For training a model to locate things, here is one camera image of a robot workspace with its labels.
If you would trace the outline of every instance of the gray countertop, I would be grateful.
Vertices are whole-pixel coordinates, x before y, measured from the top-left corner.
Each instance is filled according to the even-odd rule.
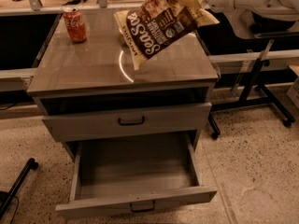
[[[218,78],[195,34],[184,36],[135,71],[113,16],[117,10],[83,10],[88,39],[77,44],[69,38],[61,18],[28,93],[131,89],[161,82],[215,82]]]

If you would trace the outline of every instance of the can top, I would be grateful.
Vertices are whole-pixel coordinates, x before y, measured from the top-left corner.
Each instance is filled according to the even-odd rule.
[[[78,11],[78,9],[74,8],[74,7],[64,7],[63,11],[64,12],[75,12],[75,11]]]

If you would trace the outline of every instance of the brown snack bag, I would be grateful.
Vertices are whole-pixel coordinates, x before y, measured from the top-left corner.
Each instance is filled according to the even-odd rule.
[[[134,68],[199,26],[218,23],[207,11],[179,0],[146,0],[136,10],[114,14],[133,58]]]

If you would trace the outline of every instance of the drawer front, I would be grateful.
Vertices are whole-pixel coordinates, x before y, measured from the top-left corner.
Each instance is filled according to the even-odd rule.
[[[200,186],[199,176],[185,132],[84,141],[70,202],[56,211],[74,219],[208,203],[217,190]]]
[[[50,116],[43,119],[56,142],[146,133],[200,130],[211,103]]]

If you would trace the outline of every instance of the black metal stand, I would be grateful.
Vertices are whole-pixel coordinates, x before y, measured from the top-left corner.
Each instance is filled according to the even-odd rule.
[[[293,122],[295,122],[294,117],[289,113],[289,111],[281,104],[281,102],[275,97],[275,95],[268,90],[262,82],[259,82],[256,91],[262,90],[267,97],[257,98],[257,99],[248,99],[249,94],[252,90],[253,85],[256,83],[258,76],[261,73],[261,70],[264,65],[268,65],[269,61],[265,59],[266,54],[271,49],[274,39],[270,39],[268,45],[265,50],[263,50],[259,56],[259,58],[255,61],[252,70],[249,76],[249,83],[244,87],[239,99],[236,102],[225,103],[225,104],[217,104],[213,105],[211,109],[211,113],[208,117],[208,121],[213,129],[212,137],[217,139],[221,134],[220,129],[217,126],[216,121],[213,119],[212,112],[221,111],[227,109],[234,109],[252,105],[265,105],[265,104],[274,104],[281,111],[281,113],[285,116],[286,119],[283,120],[283,124],[286,127],[290,127]]]
[[[23,180],[29,173],[30,169],[35,170],[37,167],[38,167],[38,163],[33,158],[29,159],[28,162],[25,164],[25,166],[21,170],[21,173],[19,174],[17,180],[11,187],[10,191],[6,192],[5,195],[3,195],[3,198],[1,199],[0,219],[2,218],[4,213],[7,211],[7,208],[9,207],[13,197],[16,195],[18,189],[20,188]]]

